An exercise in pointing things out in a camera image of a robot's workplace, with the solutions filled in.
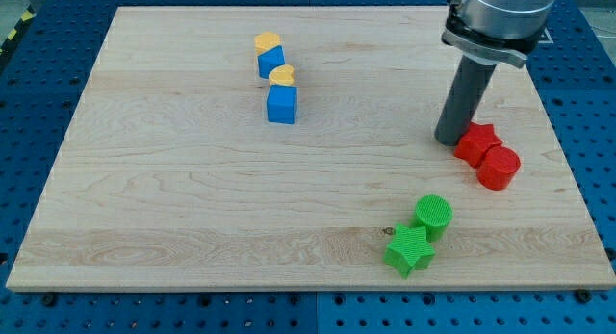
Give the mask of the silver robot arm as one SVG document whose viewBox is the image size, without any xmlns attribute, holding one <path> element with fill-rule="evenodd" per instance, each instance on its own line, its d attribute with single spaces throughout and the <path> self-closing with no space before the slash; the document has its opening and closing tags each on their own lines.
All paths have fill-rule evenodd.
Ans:
<svg viewBox="0 0 616 334">
<path fill-rule="evenodd" d="M 555 0 L 447 0 L 444 44 L 483 64 L 525 66 Z"/>
</svg>

